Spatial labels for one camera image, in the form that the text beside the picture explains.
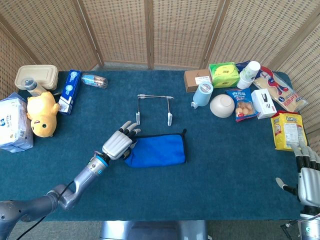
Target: brown cardboard box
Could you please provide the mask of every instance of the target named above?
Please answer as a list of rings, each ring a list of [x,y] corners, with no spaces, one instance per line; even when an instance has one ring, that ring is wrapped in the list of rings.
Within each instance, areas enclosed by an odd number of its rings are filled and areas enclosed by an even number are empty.
[[[184,84],[187,93],[195,92],[202,82],[212,82],[208,69],[192,70],[184,72]]]

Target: bamboo panel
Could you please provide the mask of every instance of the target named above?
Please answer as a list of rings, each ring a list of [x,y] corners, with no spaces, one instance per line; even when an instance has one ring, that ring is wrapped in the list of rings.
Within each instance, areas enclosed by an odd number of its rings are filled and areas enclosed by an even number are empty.
[[[147,63],[144,0],[82,0],[107,62]]]
[[[18,89],[15,79],[18,69],[23,65],[34,64],[0,29],[0,100]]]
[[[256,60],[268,66],[319,4],[318,0],[233,0],[209,63]]]
[[[320,135],[308,137],[310,147],[320,156]]]
[[[200,67],[219,0],[154,0],[154,64]]]
[[[304,127],[320,124],[320,24],[277,69],[290,76],[294,89],[309,105],[301,110]]]
[[[2,0],[0,14],[42,64],[59,71],[97,64],[72,1]]]

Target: toothpaste box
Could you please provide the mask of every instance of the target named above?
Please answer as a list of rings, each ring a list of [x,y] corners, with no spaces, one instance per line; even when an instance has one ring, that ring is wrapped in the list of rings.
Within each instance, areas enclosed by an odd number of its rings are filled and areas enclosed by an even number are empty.
[[[81,71],[73,69],[69,71],[64,88],[62,90],[61,97],[58,102],[60,105],[59,112],[61,114],[71,114],[72,107],[75,104],[75,100],[77,97],[77,92],[81,81],[81,75]]]
[[[258,89],[251,93],[254,108],[259,112],[258,119],[270,118],[277,113],[268,89]]]

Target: table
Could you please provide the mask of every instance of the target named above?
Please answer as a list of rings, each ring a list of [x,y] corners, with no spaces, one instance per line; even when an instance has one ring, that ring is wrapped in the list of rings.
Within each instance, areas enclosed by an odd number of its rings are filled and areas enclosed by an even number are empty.
[[[29,200],[70,182],[94,151],[124,122],[135,121],[137,94],[174,96],[167,125],[164,99],[140,101],[142,135],[187,129],[187,163],[130,168],[113,161],[71,211],[58,209],[48,220],[278,220],[295,219],[302,206],[281,190],[275,177],[297,183],[292,152],[275,150],[269,118],[235,121],[193,109],[183,71],[97,71],[107,89],[81,83],[70,116],[57,116],[53,137],[34,138],[24,152],[0,151],[0,201]],[[68,72],[60,72],[63,86]],[[214,89],[212,98],[225,88]]]

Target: robotic arm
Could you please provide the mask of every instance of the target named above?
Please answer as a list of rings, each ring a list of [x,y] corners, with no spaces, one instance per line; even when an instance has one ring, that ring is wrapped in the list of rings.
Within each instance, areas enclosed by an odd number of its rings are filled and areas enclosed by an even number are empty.
[[[46,195],[29,201],[0,201],[0,240],[7,240],[16,223],[32,222],[53,213],[58,205],[64,210],[72,209],[86,189],[109,166],[110,160],[126,158],[130,155],[135,142],[132,141],[140,129],[137,124],[127,121],[103,145],[102,153],[95,151],[86,167],[68,184],[60,184]],[[75,185],[75,191],[69,186]]]
[[[320,240],[320,157],[303,142],[299,142],[299,146],[292,145],[291,148],[298,171],[297,188],[286,185],[278,177],[275,180],[280,188],[297,196],[303,210],[299,220],[290,221],[281,228],[292,239],[287,228],[298,223],[301,240]]]

